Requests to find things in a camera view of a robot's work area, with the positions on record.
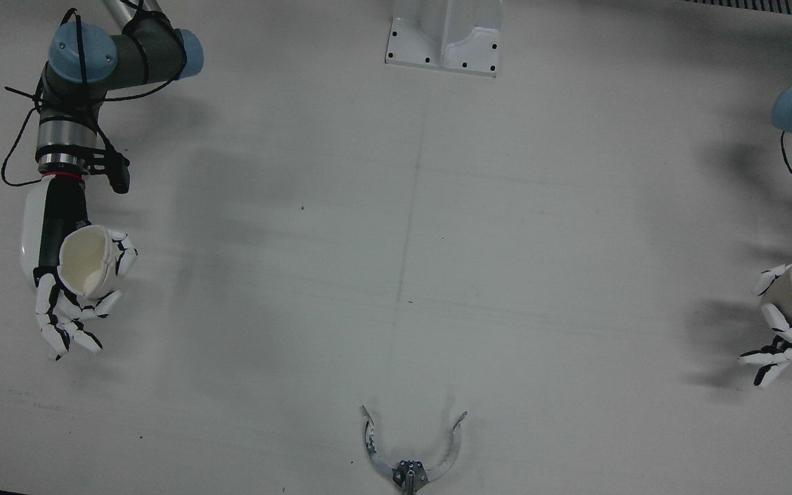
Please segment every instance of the robotic hand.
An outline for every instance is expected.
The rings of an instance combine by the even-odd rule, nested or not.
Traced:
[[[754,285],[754,294],[758,296],[765,294],[773,282],[784,275],[791,266],[784,264],[762,272],[757,284]],[[753,384],[764,388],[774,382],[779,374],[792,363],[792,326],[774,304],[763,304],[760,306],[760,310],[775,333],[772,344],[763,346],[758,351],[745,352],[738,357],[738,362],[760,366],[757,376],[753,379]]]
[[[31,98],[40,116],[35,160],[42,178],[26,197],[20,264],[36,291],[42,338],[57,360],[72,342],[101,350],[85,322],[108,316],[122,297],[116,284],[138,256],[126,234],[88,220],[85,176],[106,175],[119,194],[129,189],[129,160],[103,133],[98,110],[105,101],[155,93],[204,66],[200,41],[188,30],[174,29],[157,1],[103,3],[122,26],[121,34],[83,24],[71,9],[54,34],[36,93],[7,88]],[[73,15],[75,21],[67,22]],[[164,84],[133,97],[106,98],[109,90],[151,83]],[[32,183],[7,181],[7,161],[2,169],[7,184]]]
[[[35,317],[57,360],[70,342],[92,352],[102,350],[100,339],[85,330],[84,322],[109,316],[122,297],[114,284],[127,275],[137,256],[123,232],[88,225],[64,239],[56,269],[36,269]]]

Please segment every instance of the robot finger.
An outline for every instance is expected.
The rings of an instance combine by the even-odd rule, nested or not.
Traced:
[[[60,328],[63,329],[76,344],[84,347],[91,352],[100,352],[103,350],[103,344],[96,335],[91,332],[85,331],[85,326],[82,322],[66,322],[60,323]]]
[[[136,251],[128,235],[123,232],[109,231],[109,235],[112,236],[112,241],[117,245],[120,251],[118,259],[115,261],[115,275],[125,276],[136,261],[136,257],[139,256],[139,252]]]
[[[776,305],[767,303],[761,306],[760,310],[772,330],[792,344],[792,326],[790,326],[787,319],[784,318],[784,314],[780,312]]]
[[[760,278],[757,278],[757,283],[753,286],[753,293],[757,296],[765,294],[772,282],[776,281],[779,276],[784,275],[784,272],[791,266],[792,264],[783,264],[760,273]]]
[[[784,361],[778,364],[767,364],[762,366],[757,372],[757,376],[753,379],[753,384],[760,388],[766,388],[782,373],[782,371],[790,364],[790,361]]]
[[[37,316],[38,328],[41,330],[41,337],[54,349],[58,358],[69,351],[69,334],[57,325],[56,320],[48,320],[43,316]]]

